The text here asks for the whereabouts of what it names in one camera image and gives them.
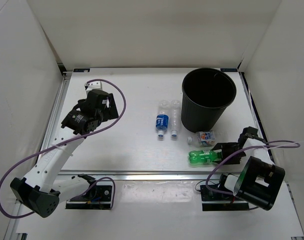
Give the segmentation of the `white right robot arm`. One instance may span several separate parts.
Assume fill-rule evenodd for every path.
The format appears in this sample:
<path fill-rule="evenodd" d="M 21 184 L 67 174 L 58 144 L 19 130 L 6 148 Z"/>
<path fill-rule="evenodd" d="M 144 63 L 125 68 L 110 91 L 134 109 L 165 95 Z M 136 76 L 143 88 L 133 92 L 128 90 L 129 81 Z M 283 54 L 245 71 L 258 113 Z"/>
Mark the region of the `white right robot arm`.
<path fill-rule="evenodd" d="M 216 193 L 222 200 L 231 196 L 246 201 L 263 210 L 270 210 L 282 185 L 285 170 L 270 162 L 263 146 L 267 141 L 258 136 L 258 129 L 251 126 L 243 129 L 237 142 L 217 143 L 214 150 L 220 154 L 219 162 L 226 158 L 227 165 L 245 161 L 239 176 L 222 174 Z"/>

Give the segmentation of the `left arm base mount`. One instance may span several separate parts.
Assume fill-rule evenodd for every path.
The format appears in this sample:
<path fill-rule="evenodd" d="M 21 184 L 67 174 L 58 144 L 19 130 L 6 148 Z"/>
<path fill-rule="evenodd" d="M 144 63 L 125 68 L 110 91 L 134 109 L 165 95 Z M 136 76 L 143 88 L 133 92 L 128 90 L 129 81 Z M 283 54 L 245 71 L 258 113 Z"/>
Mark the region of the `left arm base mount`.
<path fill-rule="evenodd" d="M 113 208 L 116 183 L 112 178 L 104 176 L 100 179 L 95 179 L 87 174 L 79 174 L 77 177 L 86 180 L 89 188 L 85 193 L 67 200 L 65 209 L 111 210 Z"/>

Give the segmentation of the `orange blue label bottle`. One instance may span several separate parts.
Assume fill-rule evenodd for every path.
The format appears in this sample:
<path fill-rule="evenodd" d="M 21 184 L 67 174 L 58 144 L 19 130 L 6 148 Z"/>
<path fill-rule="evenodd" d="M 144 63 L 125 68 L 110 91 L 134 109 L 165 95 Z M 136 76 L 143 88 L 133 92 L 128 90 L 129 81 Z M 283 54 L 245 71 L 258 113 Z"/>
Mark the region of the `orange blue label bottle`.
<path fill-rule="evenodd" d="M 213 147 L 216 142 L 214 131 L 198 131 L 187 138 L 189 145 L 195 147 Z"/>

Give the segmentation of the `green plastic bottle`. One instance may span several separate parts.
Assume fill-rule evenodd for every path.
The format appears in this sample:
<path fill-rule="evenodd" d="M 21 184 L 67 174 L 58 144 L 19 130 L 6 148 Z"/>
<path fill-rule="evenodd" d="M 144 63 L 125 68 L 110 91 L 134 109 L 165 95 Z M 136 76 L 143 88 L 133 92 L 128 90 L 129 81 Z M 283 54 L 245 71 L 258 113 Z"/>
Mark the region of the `green plastic bottle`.
<path fill-rule="evenodd" d="M 188 161 L 192 166 L 220 163 L 221 160 L 221 152 L 213 150 L 193 150 L 188 154 Z"/>

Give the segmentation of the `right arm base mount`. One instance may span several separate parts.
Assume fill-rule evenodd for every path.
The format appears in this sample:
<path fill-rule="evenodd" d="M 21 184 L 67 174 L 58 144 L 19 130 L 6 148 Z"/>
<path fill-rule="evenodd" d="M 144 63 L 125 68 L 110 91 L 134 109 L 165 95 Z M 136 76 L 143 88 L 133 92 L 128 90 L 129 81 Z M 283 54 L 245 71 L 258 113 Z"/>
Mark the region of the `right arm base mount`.
<path fill-rule="evenodd" d="M 205 180 L 199 181 L 195 185 L 195 191 L 201 196 L 201 206 L 203 212 L 229 212 L 247 211 L 249 204 L 232 195 L 210 191 Z"/>

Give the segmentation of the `blue label plastic bottle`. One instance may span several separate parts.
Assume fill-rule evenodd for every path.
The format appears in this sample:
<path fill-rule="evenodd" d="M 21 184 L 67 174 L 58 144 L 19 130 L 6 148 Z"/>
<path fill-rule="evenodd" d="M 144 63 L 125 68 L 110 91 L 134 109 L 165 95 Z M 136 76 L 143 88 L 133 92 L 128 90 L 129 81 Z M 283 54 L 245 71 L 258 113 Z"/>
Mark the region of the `blue label plastic bottle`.
<path fill-rule="evenodd" d="M 168 129 L 169 111 L 170 111 L 170 102 L 167 100 L 162 100 L 158 106 L 158 114 L 156 116 L 156 124 L 155 124 L 157 135 L 160 139 L 164 137 Z"/>

